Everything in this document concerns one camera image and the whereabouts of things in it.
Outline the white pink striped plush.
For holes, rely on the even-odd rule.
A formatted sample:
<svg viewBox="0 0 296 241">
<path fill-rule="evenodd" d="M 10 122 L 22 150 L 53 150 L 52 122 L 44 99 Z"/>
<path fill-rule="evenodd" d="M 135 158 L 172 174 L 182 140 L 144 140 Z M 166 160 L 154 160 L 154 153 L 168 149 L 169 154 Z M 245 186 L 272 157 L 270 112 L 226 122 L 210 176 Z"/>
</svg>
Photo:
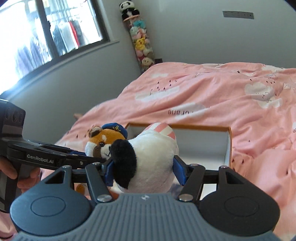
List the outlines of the white pink striped plush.
<svg viewBox="0 0 296 241">
<path fill-rule="evenodd" d="M 174 182 L 174 157 L 179 147 L 167 123 L 152 123 L 136 137 L 110 147 L 112 175 L 123 193 L 166 193 Z"/>
</svg>

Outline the red panda sailor plush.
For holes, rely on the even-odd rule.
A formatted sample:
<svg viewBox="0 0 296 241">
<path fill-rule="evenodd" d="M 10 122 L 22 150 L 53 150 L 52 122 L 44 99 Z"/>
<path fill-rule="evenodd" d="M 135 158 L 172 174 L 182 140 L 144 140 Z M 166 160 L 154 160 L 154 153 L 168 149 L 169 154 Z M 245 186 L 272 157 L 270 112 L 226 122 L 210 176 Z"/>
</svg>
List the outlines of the red panda sailor plush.
<svg viewBox="0 0 296 241">
<path fill-rule="evenodd" d="M 108 160 L 115 154 L 112 174 L 118 186 L 128 188 L 129 181 L 135 173 L 137 165 L 134 159 L 128 160 L 125 156 L 130 150 L 126 129 L 118 123 L 108 123 L 94 126 L 89 131 L 89 140 L 85 146 L 85 154 L 90 157 Z"/>
</svg>

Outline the orange white storage box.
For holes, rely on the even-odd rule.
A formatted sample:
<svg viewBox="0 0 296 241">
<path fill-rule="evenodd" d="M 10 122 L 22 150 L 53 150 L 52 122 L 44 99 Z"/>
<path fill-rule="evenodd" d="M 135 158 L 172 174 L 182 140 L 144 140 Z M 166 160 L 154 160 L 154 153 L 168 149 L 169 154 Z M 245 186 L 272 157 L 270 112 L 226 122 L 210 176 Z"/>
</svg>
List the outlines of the orange white storage box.
<svg viewBox="0 0 296 241">
<path fill-rule="evenodd" d="M 199 164 L 208 170 L 218 170 L 230 165 L 232 137 L 229 128 L 216 126 L 169 125 L 175 132 L 179 156 L 186 164 Z M 136 137 L 147 126 L 130 124 L 127 128 L 128 140 Z M 168 192 L 181 189 L 177 178 Z"/>
</svg>

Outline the pink cloud print duvet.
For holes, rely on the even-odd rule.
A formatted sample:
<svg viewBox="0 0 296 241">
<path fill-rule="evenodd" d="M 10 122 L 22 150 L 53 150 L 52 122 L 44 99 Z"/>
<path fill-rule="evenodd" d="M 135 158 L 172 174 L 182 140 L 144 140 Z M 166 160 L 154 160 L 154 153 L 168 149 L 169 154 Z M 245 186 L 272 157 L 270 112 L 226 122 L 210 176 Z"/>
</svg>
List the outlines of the pink cloud print duvet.
<svg viewBox="0 0 296 241">
<path fill-rule="evenodd" d="M 82 151 L 90 128 L 111 122 L 229 127 L 233 169 L 279 204 L 275 234 L 295 236 L 295 69 L 157 64 L 117 98 L 90 109 L 57 145 Z"/>
</svg>

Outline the clear tube of plush toys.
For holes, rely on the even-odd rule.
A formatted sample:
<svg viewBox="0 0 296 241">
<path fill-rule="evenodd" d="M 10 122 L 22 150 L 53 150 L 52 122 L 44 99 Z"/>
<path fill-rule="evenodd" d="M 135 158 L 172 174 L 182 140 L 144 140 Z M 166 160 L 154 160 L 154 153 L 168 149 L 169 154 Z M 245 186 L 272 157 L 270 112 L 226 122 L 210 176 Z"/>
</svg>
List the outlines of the clear tube of plush toys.
<svg viewBox="0 0 296 241">
<path fill-rule="evenodd" d="M 147 25 L 140 15 L 130 16 L 123 22 L 133 43 L 141 72 L 144 73 L 151 66 L 155 65 L 154 51 L 151 47 Z"/>
</svg>

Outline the panda plush toy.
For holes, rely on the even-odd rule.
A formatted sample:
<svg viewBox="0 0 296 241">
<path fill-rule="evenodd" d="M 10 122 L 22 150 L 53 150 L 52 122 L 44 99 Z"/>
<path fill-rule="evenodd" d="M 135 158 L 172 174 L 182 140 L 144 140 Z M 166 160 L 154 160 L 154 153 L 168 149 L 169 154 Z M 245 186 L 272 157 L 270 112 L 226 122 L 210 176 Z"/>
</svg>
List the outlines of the panda plush toy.
<svg viewBox="0 0 296 241">
<path fill-rule="evenodd" d="M 119 10 L 121 12 L 122 20 L 125 21 L 126 19 L 132 16 L 139 16 L 140 12 L 135 7 L 133 1 L 123 1 L 119 4 Z"/>
</svg>

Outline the window with dark frame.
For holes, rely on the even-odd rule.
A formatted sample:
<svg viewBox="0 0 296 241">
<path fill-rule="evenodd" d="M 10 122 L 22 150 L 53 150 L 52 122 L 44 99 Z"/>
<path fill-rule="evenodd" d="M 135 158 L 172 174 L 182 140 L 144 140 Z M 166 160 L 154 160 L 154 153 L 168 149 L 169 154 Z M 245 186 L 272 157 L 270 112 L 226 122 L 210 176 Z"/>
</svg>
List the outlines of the window with dark frame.
<svg viewBox="0 0 296 241">
<path fill-rule="evenodd" d="M 1 1 L 1 94 L 109 40 L 97 1 Z"/>
</svg>

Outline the grey wall vent plate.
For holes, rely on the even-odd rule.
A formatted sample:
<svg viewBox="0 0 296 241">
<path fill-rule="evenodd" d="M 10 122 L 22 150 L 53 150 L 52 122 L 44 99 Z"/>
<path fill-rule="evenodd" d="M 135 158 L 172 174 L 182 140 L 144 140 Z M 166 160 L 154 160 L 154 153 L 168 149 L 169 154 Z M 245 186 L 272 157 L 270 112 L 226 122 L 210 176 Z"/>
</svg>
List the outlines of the grey wall vent plate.
<svg viewBox="0 0 296 241">
<path fill-rule="evenodd" d="M 225 18 L 254 19 L 254 14 L 247 11 L 222 11 Z"/>
</svg>

